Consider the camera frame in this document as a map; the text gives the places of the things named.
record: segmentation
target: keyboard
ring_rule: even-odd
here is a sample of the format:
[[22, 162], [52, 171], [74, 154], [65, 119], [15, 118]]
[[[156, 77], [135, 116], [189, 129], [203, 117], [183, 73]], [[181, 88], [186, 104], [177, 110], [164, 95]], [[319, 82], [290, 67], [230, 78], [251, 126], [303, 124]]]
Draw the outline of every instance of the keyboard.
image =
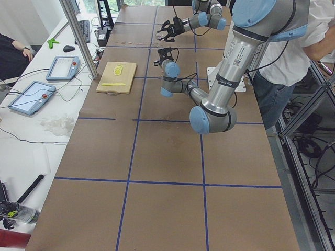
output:
[[84, 35], [86, 43], [89, 43], [91, 40], [91, 33], [90, 33], [90, 21], [89, 20], [79, 20], [78, 21], [79, 28], [82, 31], [82, 34]]

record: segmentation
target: wooden board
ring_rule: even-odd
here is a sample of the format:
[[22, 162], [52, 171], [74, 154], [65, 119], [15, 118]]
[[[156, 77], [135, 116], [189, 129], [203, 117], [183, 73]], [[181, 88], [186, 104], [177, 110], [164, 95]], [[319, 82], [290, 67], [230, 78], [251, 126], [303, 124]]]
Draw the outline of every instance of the wooden board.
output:
[[[121, 74], [115, 75], [114, 69], [120, 65], [122, 67]], [[135, 71], [136, 63], [107, 62], [96, 91], [98, 93], [129, 94]]]

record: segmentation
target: red object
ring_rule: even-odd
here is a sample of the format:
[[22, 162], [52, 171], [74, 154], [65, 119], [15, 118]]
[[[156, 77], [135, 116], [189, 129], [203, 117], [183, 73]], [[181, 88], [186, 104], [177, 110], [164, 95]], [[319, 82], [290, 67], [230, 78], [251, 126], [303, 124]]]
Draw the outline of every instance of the red object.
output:
[[26, 248], [30, 234], [0, 229], [0, 247]]

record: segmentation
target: computer mouse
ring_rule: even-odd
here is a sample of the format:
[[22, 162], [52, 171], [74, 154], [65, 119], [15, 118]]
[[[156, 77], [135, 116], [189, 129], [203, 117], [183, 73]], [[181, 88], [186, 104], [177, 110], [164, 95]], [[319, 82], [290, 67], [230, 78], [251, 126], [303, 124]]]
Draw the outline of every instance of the computer mouse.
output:
[[70, 46], [70, 45], [65, 45], [63, 48], [64, 52], [70, 52], [70, 51], [74, 51], [75, 47], [74, 46]]

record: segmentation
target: person's leg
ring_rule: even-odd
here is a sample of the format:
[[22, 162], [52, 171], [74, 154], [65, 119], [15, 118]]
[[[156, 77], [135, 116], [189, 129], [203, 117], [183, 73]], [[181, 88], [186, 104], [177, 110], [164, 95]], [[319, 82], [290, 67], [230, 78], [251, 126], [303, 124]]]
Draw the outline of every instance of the person's leg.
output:
[[253, 79], [253, 89], [265, 129], [276, 124], [292, 95], [293, 86], [276, 85], [267, 81], [259, 72]]

